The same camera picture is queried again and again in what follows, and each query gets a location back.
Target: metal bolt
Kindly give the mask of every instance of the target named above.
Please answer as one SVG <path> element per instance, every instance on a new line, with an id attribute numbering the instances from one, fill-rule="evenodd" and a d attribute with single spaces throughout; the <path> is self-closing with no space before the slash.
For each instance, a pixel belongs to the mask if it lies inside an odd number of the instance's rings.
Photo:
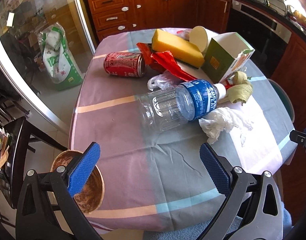
<path id="1" fill-rule="evenodd" d="M 272 176 L 271 172 L 269 172 L 269 171 L 265 171 L 265 172 L 264 172 L 264 175 L 265 175 L 266 177 L 268 177 L 268 178 Z"/>
<path id="2" fill-rule="evenodd" d="M 237 166 L 237 167 L 234 167 L 234 171 L 236 173 L 242 173 L 243 169 L 241 167 Z"/>
<path id="3" fill-rule="evenodd" d="M 56 171 L 59 172 L 59 173 L 65 171 L 65 166 L 58 166 Z"/>
<path id="4" fill-rule="evenodd" d="M 29 170 L 28 172 L 27 172 L 27 175 L 28 176 L 32 176 L 34 174 L 34 170 Z"/>

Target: red can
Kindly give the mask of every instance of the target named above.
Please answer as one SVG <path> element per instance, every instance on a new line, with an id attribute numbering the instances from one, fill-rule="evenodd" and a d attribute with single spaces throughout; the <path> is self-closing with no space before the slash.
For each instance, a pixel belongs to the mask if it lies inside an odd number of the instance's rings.
<path id="1" fill-rule="evenodd" d="M 147 69 L 143 55 L 131 52 L 107 54 L 103 66 L 107 73 L 121 77 L 141 77 Z"/>

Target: wooden bowl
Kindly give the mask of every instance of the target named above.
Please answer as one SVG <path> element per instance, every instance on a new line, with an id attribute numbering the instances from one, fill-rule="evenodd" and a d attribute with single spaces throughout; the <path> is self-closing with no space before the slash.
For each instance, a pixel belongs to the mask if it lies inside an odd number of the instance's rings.
<path id="1" fill-rule="evenodd" d="M 60 153 L 53 161 L 51 172 L 58 166 L 67 166 L 74 156 L 80 156 L 83 152 L 67 150 Z M 74 195 L 74 199 L 84 214 L 89 214 L 98 209 L 104 197 L 104 181 L 97 166 L 94 167 L 90 177 L 82 191 Z"/>

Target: clear plastic bottle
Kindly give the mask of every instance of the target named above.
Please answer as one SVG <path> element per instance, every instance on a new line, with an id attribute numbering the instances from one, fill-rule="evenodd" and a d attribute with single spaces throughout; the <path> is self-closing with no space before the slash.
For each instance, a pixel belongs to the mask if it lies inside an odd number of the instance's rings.
<path id="1" fill-rule="evenodd" d="M 140 95 L 137 99 L 141 103 L 143 123 L 162 132 L 211 112 L 225 94 L 222 84 L 211 85 L 205 80 L 197 79 L 166 90 Z"/>

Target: white bottle cap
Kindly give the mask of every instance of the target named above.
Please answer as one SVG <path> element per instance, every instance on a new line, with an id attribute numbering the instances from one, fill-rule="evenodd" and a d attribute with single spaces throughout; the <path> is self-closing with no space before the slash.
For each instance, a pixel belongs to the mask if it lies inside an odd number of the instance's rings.
<path id="1" fill-rule="evenodd" d="M 219 98 L 218 100 L 222 99 L 225 97 L 226 95 L 226 89 L 225 89 L 225 86 L 218 83 L 218 84 L 214 84 L 214 86 L 217 88 L 218 92 L 219 92 Z"/>

